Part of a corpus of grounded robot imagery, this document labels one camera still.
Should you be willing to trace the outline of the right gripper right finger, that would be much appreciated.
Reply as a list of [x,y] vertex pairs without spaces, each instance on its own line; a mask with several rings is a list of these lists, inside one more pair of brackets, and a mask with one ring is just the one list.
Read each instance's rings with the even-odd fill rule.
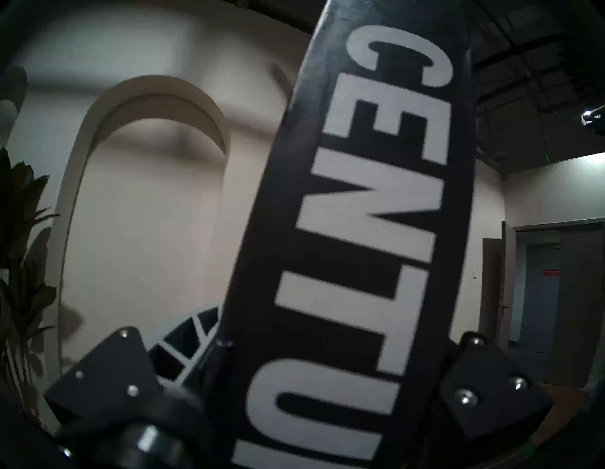
[[455,346],[438,397],[463,440],[527,440],[553,406],[547,391],[477,332]]

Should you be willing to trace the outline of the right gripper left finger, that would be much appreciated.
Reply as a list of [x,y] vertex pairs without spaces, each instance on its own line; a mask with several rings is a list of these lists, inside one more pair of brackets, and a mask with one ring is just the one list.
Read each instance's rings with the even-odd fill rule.
[[199,394],[203,362],[211,347],[220,307],[173,318],[147,337],[134,326],[107,336],[46,392],[55,417],[92,417],[160,386],[188,387]]

